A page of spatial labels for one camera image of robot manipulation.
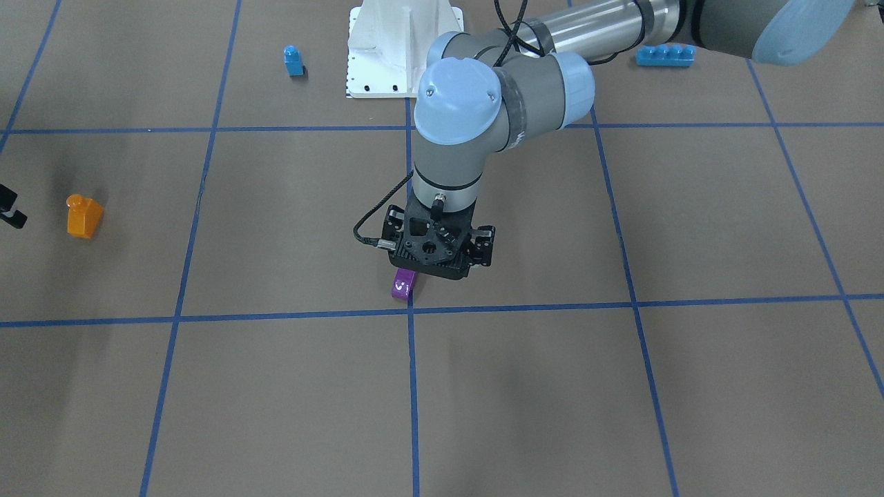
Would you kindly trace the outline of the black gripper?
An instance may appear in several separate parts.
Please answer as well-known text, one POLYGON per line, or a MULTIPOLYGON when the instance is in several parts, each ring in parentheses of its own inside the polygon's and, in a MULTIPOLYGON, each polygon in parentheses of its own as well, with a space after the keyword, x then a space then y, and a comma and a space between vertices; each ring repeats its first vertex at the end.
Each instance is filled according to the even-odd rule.
POLYGON ((410 232, 429 232, 434 222, 444 226, 450 232, 467 231, 472 229, 472 221, 474 210, 476 210, 476 201, 472 204, 463 205, 462 210, 450 210, 449 204, 460 207, 458 202, 453 202, 448 196, 441 210, 438 208, 433 211, 432 204, 435 201, 435 195, 430 196, 430 203, 424 204, 417 194, 408 195, 406 214, 408 218, 408 230, 410 232))

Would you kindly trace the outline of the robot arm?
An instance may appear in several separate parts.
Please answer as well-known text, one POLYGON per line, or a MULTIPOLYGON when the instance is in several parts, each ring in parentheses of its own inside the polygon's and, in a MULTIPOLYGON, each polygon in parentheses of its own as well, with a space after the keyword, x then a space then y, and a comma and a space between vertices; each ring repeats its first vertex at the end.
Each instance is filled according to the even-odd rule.
POLYGON ((478 37, 447 32, 418 86, 405 214, 468 229, 488 155, 587 116, 591 68, 641 45, 681 41, 764 65, 811 59, 852 1, 591 1, 478 37))

